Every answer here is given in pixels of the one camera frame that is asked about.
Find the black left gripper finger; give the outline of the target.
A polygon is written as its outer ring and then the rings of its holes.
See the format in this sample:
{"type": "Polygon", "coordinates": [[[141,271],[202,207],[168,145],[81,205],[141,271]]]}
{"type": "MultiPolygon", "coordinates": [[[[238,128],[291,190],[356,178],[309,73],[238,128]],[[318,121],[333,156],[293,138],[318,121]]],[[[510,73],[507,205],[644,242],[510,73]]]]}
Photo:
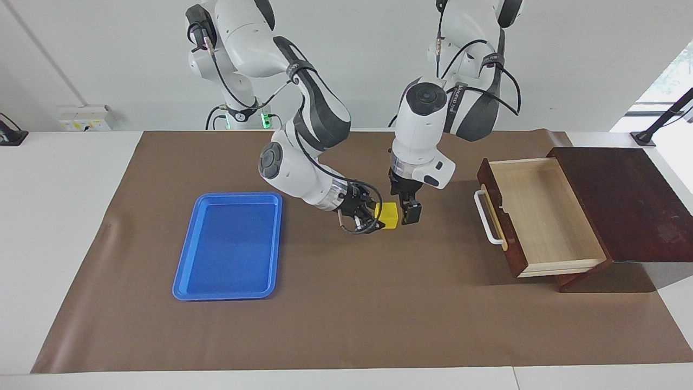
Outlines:
{"type": "Polygon", "coordinates": [[[422,205],[416,198],[401,198],[400,206],[402,210],[401,224],[416,224],[419,222],[422,205]]]}

